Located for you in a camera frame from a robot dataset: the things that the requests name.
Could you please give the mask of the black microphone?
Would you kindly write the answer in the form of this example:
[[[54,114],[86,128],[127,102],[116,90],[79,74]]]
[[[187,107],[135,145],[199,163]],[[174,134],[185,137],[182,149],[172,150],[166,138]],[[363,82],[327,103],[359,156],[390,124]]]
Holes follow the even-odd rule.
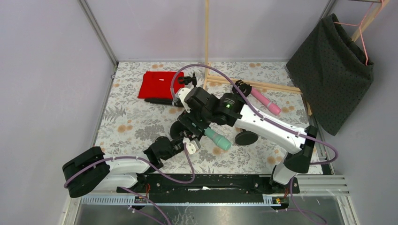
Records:
[[[145,98],[145,102],[151,103],[151,104],[158,104],[158,105],[171,105],[175,107],[184,107],[183,104],[179,101],[174,102],[172,99],[166,99],[166,98]]]

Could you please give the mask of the floral table mat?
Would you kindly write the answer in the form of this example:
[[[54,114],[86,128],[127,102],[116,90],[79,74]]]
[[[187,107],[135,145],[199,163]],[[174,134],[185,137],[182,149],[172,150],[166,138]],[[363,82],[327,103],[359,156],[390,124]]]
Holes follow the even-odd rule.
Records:
[[[138,93],[144,73],[177,71],[184,65],[184,62],[120,63],[95,144],[110,156],[137,155],[156,138],[168,137],[182,109],[147,103],[138,98]],[[212,66],[230,78],[292,86],[284,62],[213,62]],[[216,147],[207,137],[201,139],[200,145],[200,150],[189,157],[179,153],[164,161],[162,171],[190,173],[189,163],[192,163],[196,173],[269,174],[286,154],[285,149],[263,137],[248,146],[234,144],[227,151]]]

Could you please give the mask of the dark dotted hanging garment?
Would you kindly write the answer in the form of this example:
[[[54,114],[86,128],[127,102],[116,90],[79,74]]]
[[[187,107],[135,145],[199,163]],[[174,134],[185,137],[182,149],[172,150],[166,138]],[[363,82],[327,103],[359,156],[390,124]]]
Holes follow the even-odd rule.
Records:
[[[374,81],[374,64],[335,14],[322,18],[287,62],[323,129],[335,136]]]

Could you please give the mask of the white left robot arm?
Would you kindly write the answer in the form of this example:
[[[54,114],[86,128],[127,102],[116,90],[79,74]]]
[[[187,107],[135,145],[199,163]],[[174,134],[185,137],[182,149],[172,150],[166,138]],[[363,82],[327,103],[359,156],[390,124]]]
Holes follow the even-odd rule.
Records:
[[[139,175],[158,172],[163,167],[164,160],[180,152],[193,154],[199,148],[198,140],[189,136],[174,140],[161,136],[138,155],[106,156],[101,147],[94,146],[62,166],[66,180],[64,188],[71,198],[92,191],[131,188],[138,183]]]

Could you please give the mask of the mint green microphone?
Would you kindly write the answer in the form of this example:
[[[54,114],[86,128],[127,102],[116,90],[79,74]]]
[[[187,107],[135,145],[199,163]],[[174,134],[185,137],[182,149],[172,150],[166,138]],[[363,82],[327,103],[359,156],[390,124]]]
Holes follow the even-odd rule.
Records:
[[[204,135],[207,136],[217,147],[222,150],[229,150],[232,146],[232,143],[227,138],[215,132],[210,127],[207,127],[204,130]]]

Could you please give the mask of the red folded cloth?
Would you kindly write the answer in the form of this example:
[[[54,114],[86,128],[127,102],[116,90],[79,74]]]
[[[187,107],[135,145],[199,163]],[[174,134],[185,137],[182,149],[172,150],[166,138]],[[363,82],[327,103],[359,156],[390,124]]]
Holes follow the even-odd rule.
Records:
[[[147,71],[143,75],[138,98],[172,99],[170,86],[175,73],[169,71]]]

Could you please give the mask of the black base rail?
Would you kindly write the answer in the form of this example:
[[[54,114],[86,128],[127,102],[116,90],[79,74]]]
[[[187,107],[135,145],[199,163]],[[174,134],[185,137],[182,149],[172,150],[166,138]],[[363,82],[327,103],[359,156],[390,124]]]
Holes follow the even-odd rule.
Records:
[[[293,185],[273,182],[269,175],[198,174],[189,184],[176,180],[188,180],[189,174],[172,174],[172,180],[160,174],[140,175],[138,183],[117,193],[135,192],[155,203],[264,203],[266,196],[287,197],[298,194],[297,179]]]

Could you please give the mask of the black tripod mic stand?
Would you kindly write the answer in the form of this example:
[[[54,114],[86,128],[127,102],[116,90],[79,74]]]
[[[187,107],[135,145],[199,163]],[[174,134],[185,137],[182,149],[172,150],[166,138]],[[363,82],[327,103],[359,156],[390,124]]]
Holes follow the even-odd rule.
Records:
[[[177,79],[179,84],[184,84],[184,85],[188,85],[188,84],[192,84],[193,87],[197,87],[197,78],[195,73],[192,74],[192,76],[181,76],[178,77]]]

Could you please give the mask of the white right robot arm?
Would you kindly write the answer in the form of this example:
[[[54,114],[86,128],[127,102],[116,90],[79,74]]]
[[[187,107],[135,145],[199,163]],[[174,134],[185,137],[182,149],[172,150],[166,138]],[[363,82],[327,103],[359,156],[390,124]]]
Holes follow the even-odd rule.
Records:
[[[201,87],[181,88],[175,99],[185,108],[178,120],[196,135],[208,135],[210,123],[216,123],[253,132],[285,149],[283,162],[272,171],[272,182],[286,185],[299,173],[308,173],[317,132],[315,127],[295,127],[282,122],[233,93],[217,98]]]

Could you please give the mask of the pink clothes hanger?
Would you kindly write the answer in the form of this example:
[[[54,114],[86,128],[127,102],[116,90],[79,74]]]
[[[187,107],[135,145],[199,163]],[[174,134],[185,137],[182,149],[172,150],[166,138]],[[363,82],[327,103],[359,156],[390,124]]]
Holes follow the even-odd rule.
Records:
[[[363,18],[358,24],[350,24],[350,23],[341,23],[334,22],[334,24],[339,24],[342,26],[350,26],[357,27],[356,31],[351,36],[351,40],[356,42],[358,39],[361,40],[361,44],[363,47],[363,52],[365,54],[365,65],[368,65],[369,57],[363,37],[363,32],[369,27],[372,21],[379,15],[379,13],[385,8],[385,6],[389,3],[389,0],[360,0],[360,2],[369,2],[370,6],[364,14]]]

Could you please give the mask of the round-base mic stand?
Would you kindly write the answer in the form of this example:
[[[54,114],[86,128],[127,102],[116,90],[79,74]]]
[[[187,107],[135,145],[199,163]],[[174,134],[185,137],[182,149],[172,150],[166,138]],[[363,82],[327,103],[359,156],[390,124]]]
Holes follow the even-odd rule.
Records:
[[[243,82],[242,80],[237,80],[235,85],[241,90],[245,97],[248,97],[251,94],[251,85]],[[258,138],[259,136],[256,133],[241,128],[241,131],[235,136],[235,144],[247,146],[255,143]]]
[[[179,121],[176,121],[170,127],[170,136],[171,136],[172,140],[186,138],[186,137],[191,139],[192,138],[192,132],[189,131],[189,129],[186,128]]]

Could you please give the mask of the pink microphone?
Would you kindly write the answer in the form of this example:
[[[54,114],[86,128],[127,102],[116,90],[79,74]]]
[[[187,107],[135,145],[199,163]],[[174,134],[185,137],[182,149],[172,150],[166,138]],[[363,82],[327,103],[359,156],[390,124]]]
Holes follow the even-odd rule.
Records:
[[[252,88],[251,95],[254,96],[258,101],[260,101],[273,115],[279,115],[281,112],[281,108],[266,98],[262,93],[260,93],[257,89]]]

